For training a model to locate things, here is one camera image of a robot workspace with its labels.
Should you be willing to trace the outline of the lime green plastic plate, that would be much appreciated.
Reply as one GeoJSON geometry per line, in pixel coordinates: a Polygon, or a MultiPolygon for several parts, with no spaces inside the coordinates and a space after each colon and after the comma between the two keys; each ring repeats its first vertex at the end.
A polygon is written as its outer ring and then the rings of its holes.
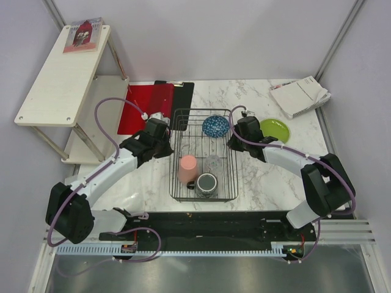
{"type": "Polygon", "coordinates": [[[287,143],[290,139],[290,129],[282,121],[276,118],[267,118],[260,122],[260,129],[263,135],[277,138],[282,143],[287,143]]]}

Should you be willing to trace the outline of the pink plastic cup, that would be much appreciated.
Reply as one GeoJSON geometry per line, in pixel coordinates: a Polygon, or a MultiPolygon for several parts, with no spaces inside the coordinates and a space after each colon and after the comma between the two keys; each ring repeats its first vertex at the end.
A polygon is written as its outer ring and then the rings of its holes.
{"type": "Polygon", "coordinates": [[[185,155],[180,159],[178,166],[178,179],[187,184],[194,181],[199,175],[197,159],[193,155],[185,155]]]}

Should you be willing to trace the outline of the black wire dish rack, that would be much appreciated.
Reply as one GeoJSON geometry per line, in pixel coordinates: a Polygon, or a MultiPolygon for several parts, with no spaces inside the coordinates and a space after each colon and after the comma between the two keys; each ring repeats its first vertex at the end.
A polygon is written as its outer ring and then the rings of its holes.
{"type": "Polygon", "coordinates": [[[238,163],[236,153],[227,146],[232,136],[231,129],[220,138],[206,136],[202,131],[202,123],[212,115],[220,115],[228,120],[228,109],[190,109],[187,130],[172,131],[171,143],[174,154],[170,158],[169,193],[179,201],[211,201],[228,202],[238,197],[238,163]],[[222,159],[222,173],[218,179],[218,194],[216,198],[199,198],[193,190],[178,179],[180,159],[185,155],[193,155],[197,159],[199,173],[205,171],[205,159],[212,155],[222,159]]]}

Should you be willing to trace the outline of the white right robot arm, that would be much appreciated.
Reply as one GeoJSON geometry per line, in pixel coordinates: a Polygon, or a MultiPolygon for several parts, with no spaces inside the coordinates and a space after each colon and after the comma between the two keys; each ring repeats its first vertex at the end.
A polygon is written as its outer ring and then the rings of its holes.
{"type": "Polygon", "coordinates": [[[284,239],[296,239],[303,226],[348,202],[355,202],[356,191],[336,155],[311,156],[285,146],[275,137],[266,137],[254,116],[240,118],[232,129],[232,137],[227,143],[230,149],[247,152],[259,161],[284,168],[302,179],[305,200],[288,211],[285,221],[280,224],[284,239]]]}

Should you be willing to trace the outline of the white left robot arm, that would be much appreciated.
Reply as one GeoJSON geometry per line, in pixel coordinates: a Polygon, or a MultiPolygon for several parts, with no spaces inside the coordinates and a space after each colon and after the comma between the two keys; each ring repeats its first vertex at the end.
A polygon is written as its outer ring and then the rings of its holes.
{"type": "Polygon", "coordinates": [[[79,244],[92,232],[113,233],[127,240],[134,233],[134,225],[114,210],[94,211],[92,206],[118,180],[155,158],[168,157],[170,146],[168,124],[150,118],[145,128],[125,139],[115,153],[85,178],[69,185],[57,183],[49,196],[45,221],[49,232],[57,231],[63,237],[79,244]]]}

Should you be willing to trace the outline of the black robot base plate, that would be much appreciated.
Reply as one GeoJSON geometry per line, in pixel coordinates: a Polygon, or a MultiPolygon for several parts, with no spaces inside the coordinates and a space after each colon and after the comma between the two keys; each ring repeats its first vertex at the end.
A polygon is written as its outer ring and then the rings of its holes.
{"type": "Polygon", "coordinates": [[[128,217],[122,235],[101,233],[101,241],[136,240],[143,251],[269,250],[272,242],[315,241],[311,224],[288,227],[284,211],[151,212],[147,220],[128,217]]]}

